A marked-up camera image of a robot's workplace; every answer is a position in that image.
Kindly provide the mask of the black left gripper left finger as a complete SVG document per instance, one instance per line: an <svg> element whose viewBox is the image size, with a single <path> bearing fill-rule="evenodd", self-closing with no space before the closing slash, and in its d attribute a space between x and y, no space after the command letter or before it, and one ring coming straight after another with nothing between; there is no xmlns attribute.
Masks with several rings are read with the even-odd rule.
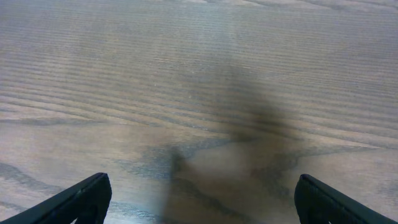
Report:
<svg viewBox="0 0 398 224"><path fill-rule="evenodd" d="M103 224L112 190L109 177L99 172L2 224Z"/></svg>

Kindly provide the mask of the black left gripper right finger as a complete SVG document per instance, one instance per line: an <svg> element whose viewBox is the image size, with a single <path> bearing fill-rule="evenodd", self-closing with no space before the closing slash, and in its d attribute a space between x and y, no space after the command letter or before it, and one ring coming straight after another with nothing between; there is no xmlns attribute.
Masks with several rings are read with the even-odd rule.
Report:
<svg viewBox="0 0 398 224"><path fill-rule="evenodd" d="M297 182L294 203L301 224L397 224L308 174Z"/></svg>

